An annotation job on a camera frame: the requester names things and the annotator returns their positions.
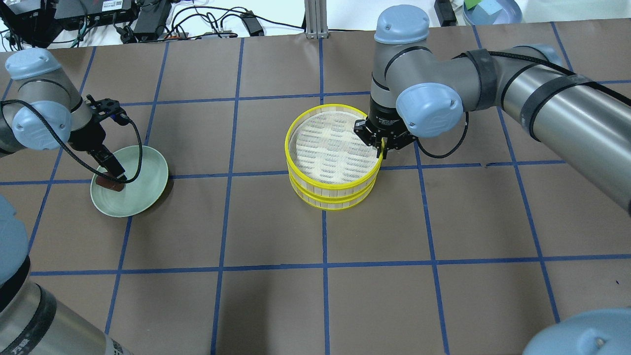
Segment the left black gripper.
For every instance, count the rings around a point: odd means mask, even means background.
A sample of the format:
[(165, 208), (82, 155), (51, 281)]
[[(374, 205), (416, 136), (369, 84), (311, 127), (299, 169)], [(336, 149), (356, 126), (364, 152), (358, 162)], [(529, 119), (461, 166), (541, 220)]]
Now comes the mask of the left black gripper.
[(129, 124), (128, 115), (119, 101), (110, 98), (95, 100), (92, 95), (88, 95), (72, 111), (72, 123), (77, 124), (77, 128), (70, 133), (69, 144), (76, 151), (92, 154), (109, 178), (118, 182), (126, 181), (125, 169), (105, 146), (106, 132), (101, 122), (108, 118), (120, 126)]

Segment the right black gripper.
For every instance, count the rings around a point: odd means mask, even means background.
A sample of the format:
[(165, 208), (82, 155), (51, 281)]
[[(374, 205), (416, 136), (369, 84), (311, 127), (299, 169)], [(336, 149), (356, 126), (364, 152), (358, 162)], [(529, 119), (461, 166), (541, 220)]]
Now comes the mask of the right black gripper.
[(387, 159), (388, 150), (401, 150), (418, 140), (396, 112), (371, 112), (354, 122), (353, 132), (365, 145), (377, 148), (381, 160)]

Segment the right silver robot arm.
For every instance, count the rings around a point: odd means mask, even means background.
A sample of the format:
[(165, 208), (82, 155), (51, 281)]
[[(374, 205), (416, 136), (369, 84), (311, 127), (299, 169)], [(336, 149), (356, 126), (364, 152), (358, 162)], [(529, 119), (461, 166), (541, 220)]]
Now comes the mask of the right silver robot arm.
[(451, 130), (471, 111), (498, 107), (525, 132), (630, 211), (630, 100), (561, 64), (547, 45), (467, 50), (439, 61), (429, 18), (401, 4), (380, 14), (370, 110), (354, 132), (379, 157)]

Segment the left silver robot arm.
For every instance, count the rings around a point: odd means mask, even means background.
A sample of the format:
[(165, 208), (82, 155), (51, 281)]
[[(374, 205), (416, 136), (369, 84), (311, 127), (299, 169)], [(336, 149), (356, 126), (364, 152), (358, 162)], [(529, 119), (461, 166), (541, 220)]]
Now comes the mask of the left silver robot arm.
[[(18, 98), (1, 102), (1, 155), (19, 150), (62, 148), (71, 157), (85, 151), (104, 168), (97, 182), (120, 191), (127, 177), (104, 146), (101, 122), (131, 123), (117, 101), (84, 99), (61, 63), (43, 48), (7, 58)], [(6, 198), (1, 199), (1, 353), (3, 355), (128, 355), (129, 350), (68, 308), (30, 278), (29, 238)]]

